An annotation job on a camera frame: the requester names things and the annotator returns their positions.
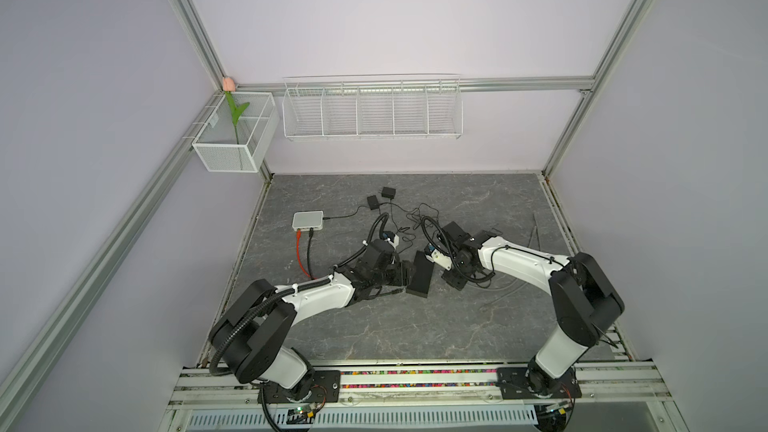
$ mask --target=black mounting plate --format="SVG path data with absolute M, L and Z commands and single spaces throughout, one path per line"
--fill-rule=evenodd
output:
M 312 380 L 312 386 L 319 385 L 324 387 L 328 394 L 326 395 L 326 403 L 339 401 L 339 389 L 341 388 L 341 372 L 338 370 L 316 370 L 315 377 Z M 264 398 L 268 404 L 294 404 L 288 400 L 288 390 L 282 388 L 275 382 L 269 382 L 264 387 Z M 319 387 L 312 387 L 310 389 L 312 395 L 303 400 L 303 403 L 307 402 L 322 402 L 322 396 L 325 393 Z
M 528 378 L 525 377 L 527 367 L 500 367 L 496 369 L 496 385 L 502 390 L 502 399 L 539 399 L 528 389 Z M 576 375 L 573 369 L 568 369 L 560 378 L 562 385 L 571 393 L 572 399 L 581 397 L 581 388 L 576 381 Z M 567 399 L 568 394 L 561 388 L 552 393 L 550 398 Z

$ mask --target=red cable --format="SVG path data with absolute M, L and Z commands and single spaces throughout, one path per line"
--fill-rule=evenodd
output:
M 306 270 L 304 270 L 304 266 L 301 264 L 301 255 L 299 254 L 299 239 L 301 238 L 301 230 L 296 231 L 296 258 L 299 259 L 299 267 L 301 267 L 301 271 L 304 272 L 304 275 L 307 277 L 310 277 L 309 274 L 306 273 Z

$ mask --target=white mesh basket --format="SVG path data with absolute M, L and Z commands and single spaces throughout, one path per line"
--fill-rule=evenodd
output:
M 387 85 L 287 86 L 290 140 L 452 137 L 463 128 L 458 80 Z
M 192 146 L 212 172 L 258 172 L 280 121 L 275 100 L 268 92 L 232 92 L 232 97 L 237 105 L 250 102 L 237 133 L 222 95 Z

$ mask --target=pink flower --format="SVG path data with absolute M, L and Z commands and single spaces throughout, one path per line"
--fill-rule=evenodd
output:
M 225 77 L 221 81 L 221 88 L 224 89 L 225 92 L 234 92 L 237 87 L 234 80 L 230 77 Z

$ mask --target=white wire basket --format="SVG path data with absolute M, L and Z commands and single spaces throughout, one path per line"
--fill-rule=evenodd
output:
M 268 92 L 232 92 L 237 105 L 250 105 L 237 121 L 237 133 L 224 95 L 197 134 L 192 147 L 212 172 L 258 172 L 280 116 Z
M 283 126 L 290 140 L 458 138 L 459 81 L 287 85 Z

